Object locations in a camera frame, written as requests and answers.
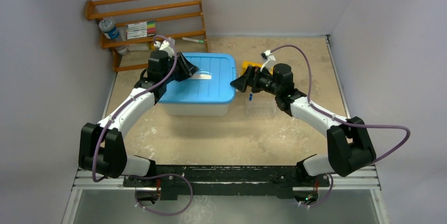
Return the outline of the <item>yellow test tube rack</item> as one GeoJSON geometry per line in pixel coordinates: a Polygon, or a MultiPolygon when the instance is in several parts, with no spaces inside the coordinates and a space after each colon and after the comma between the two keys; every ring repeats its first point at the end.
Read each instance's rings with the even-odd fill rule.
{"type": "Polygon", "coordinates": [[[246,72],[246,70],[247,70],[247,68],[249,66],[252,66],[252,67],[262,67],[262,64],[261,63],[254,63],[254,62],[250,62],[250,61],[243,61],[242,66],[241,66],[240,75],[243,75],[246,72]]]}

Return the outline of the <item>white plastic bin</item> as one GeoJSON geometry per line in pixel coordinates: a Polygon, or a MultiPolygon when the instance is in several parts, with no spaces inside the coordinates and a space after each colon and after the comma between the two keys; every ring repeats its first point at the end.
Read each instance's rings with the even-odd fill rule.
{"type": "Polygon", "coordinates": [[[169,115],[225,116],[230,104],[161,104],[169,115]]]}

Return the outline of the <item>blue plastic lid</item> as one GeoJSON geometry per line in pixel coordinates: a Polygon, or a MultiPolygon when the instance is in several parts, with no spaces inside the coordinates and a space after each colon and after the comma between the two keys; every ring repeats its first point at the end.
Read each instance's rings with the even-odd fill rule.
{"type": "Polygon", "coordinates": [[[235,97],[230,82],[236,78],[236,62],[229,54],[184,53],[199,71],[184,81],[167,84],[159,100],[163,104],[229,104],[235,97]]]}

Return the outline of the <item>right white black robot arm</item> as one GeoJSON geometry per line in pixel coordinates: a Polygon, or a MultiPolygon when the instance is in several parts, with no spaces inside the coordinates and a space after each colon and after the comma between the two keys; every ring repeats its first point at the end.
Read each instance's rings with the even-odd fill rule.
{"type": "Polygon", "coordinates": [[[313,104],[306,94],[295,88],[289,65],[277,64],[272,73],[249,66],[230,85],[240,92],[250,87],[254,93],[264,91],[274,95],[281,111],[306,122],[326,138],[326,155],[315,154],[297,163],[296,179],[300,184],[307,186],[316,180],[317,175],[326,173],[345,177],[376,160],[364,121],[359,117],[326,116],[327,110],[313,104]]]}

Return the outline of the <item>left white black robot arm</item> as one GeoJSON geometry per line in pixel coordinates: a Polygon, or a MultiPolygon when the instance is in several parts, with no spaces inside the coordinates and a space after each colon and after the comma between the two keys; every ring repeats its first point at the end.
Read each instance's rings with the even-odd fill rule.
{"type": "Polygon", "coordinates": [[[145,187],[155,184],[155,161],[127,154],[124,138],[137,120],[158,103],[170,82],[184,81],[198,71],[182,53],[151,52],[148,67],[125,101],[100,122],[82,127],[79,167],[91,171],[94,182],[134,176],[145,187]]]}

